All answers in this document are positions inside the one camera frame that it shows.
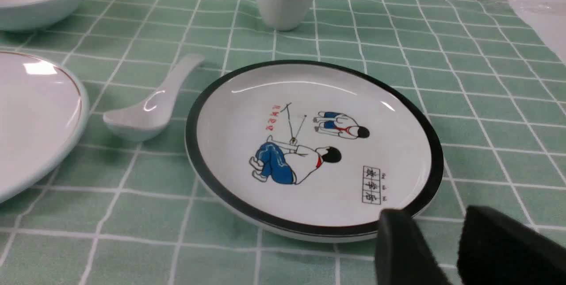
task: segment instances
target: black object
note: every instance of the black object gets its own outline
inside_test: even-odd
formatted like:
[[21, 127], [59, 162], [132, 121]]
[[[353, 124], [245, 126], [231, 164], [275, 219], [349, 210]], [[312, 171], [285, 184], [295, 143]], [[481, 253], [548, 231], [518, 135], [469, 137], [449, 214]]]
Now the black object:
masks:
[[[378, 285], [450, 285], [411, 216], [382, 210]], [[459, 242], [464, 285], [566, 285], [566, 249], [503, 213], [469, 206]]]

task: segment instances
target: white plate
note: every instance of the white plate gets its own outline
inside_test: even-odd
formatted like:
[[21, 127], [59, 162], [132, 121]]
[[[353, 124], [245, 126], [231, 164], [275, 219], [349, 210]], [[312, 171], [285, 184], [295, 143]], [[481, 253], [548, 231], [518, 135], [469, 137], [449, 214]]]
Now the white plate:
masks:
[[251, 65], [215, 81], [190, 111], [186, 147], [236, 214], [308, 241], [375, 237], [382, 208], [417, 214], [443, 172], [438, 137], [408, 99], [317, 62]]
[[69, 71], [0, 52], [0, 202], [53, 170], [87, 123], [88, 96]]

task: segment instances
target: cartoon illustration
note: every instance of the cartoon illustration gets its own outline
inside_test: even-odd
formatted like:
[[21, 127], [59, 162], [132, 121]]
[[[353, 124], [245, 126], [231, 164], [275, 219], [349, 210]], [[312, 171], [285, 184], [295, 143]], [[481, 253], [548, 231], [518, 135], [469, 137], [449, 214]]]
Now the cartoon illustration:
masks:
[[370, 131], [366, 127], [359, 126], [356, 120], [343, 113], [319, 112], [318, 117], [313, 118], [313, 122], [319, 124], [315, 126], [315, 131], [319, 134], [339, 136], [346, 139], [370, 136]]
[[313, 150], [297, 145], [296, 138], [287, 144], [269, 136], [249, 159], [249, 164], [254, 168], [252, 176], [261, 182], [271, 177], [279, 184], [300, 184], [325, 162], [336, 163], [341, 159], [342, 154], [333, 146]]

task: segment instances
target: blue pants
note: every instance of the blue pants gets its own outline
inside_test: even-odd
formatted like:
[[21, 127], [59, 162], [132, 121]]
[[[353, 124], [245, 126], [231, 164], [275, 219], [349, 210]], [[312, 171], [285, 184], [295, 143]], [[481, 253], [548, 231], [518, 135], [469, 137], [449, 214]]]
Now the blue pants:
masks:
[[[336, 116], [339, 115], [339, 113], [324, 113], [324, 118], [336, 118]], [[325, 121], [324, 122], [324, 128], [325, 129], [335, 129], [336, 125], [334, 124], [333, 121]]]
[[261, 175], [271, 176], [279, 184], [292, 184], [293, 171], [285, 161], [285, 155], [281, 148], [272, 142], [265, 142], [255, 153], [255, 157], [263, 162]]

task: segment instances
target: spoon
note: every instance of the spoon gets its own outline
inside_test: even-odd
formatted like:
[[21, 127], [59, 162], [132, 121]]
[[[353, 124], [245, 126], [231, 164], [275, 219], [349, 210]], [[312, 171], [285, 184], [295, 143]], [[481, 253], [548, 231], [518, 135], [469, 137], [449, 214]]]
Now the spoon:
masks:
[[183, 81], [202, 61], [202, 55], [186, 55], [145, 100], [127, 108], [105, 112], [104, 123], [115, 135], [127, 140], [141, 142], [155, 137], [171, 120]]

